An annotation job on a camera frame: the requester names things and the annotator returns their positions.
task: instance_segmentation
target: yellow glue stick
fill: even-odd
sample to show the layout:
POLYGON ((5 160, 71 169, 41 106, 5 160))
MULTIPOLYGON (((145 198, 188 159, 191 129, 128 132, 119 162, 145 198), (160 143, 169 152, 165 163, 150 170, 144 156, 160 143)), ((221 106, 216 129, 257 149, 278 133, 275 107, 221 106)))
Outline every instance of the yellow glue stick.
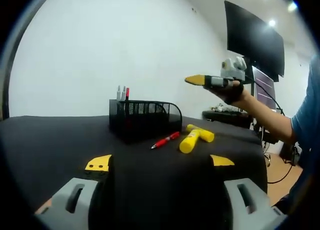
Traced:
POLYGON ((192 124, 189 124, 188 126, 186 126, 186 130, 188 132, 191 132, 192 130, 199 130, 200 131, 200 138, 208 143, 211 143, 214 139, 215 139, 215 134, 210 132, 210 131, 207 131, 207 130, 204 130, 200 127, 197 127, 195 125, 192 125, 192 124))
POLYGON ((190 153, 194 149, 199 136, 200 131, 198 129, 192 130, 189 135, 180 143, 180 151, 184 154, 190 153))

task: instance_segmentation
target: computer screen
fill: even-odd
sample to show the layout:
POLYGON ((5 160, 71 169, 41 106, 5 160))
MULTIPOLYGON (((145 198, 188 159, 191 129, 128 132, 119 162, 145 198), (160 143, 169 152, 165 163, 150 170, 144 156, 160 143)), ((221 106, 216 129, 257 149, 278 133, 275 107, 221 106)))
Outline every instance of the computer screen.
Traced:
POLYGON ((284 40, 276 30, 256 15, 224 1, 227 24, 227 49, 248 57, 274 81, 285 74, 284 40))
MULTIPOLYGON (((268 77, 265 73, 252 67, 254 80, 261 85, 268 94, 270 94, 274 99, 276 99, 275 84, 274 81, 268 77)), ((276 103, 273 99, 257 84, 254 84, 254 95, 256 99, 268 106, 272 110, 276 110, 276 103)))

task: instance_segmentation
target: ceiling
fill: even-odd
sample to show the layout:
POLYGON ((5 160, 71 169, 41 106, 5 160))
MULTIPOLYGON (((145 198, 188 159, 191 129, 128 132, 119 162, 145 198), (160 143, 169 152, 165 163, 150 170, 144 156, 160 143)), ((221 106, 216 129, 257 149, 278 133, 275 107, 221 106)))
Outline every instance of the ceiling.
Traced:
MULTIPOLYGON (((188 0, 201 13, 219 37, 227 40, 225 0, 188 0)), ((293 44, 302 57, 310 58, 315 44, 299 12, 288 12, 290 0, 227 0, 255 14, 265 22, 276 21, 274 27, 286 43, 293 44)))

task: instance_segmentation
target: sleeve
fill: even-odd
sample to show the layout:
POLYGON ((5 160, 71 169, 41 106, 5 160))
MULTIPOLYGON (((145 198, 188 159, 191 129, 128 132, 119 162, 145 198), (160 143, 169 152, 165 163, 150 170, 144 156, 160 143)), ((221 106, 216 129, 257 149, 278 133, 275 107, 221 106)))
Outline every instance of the sleeve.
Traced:
POLYGON ((320 124, 320 60, 312 58, 304 101, 291 119, 292 129, 302 149, 312 148, 320 124))

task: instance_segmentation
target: black tablecloth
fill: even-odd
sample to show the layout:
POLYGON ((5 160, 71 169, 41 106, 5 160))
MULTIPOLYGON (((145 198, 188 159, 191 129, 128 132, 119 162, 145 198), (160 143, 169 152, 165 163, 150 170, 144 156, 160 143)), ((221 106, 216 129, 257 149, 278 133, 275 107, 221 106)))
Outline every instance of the black tablecloth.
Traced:
POLYGON ((249 129, 184 117, 215 133, 212 143, 199 140, 190 154, 178 151, 184 135, 150 150, 157 139, 126 145, 108 128, 108 116, 12 117, 0 123, 0 137, 11 171, 33 210, 48 200, 91 159, 114 156, 115 211, 118 222, 133 228, 165 227, 177 213, 199 221, 215 208, 206 174, 210 154, 231 159, 242 170, 230 179, 250 178, 267 191, 261 142, 249 129))

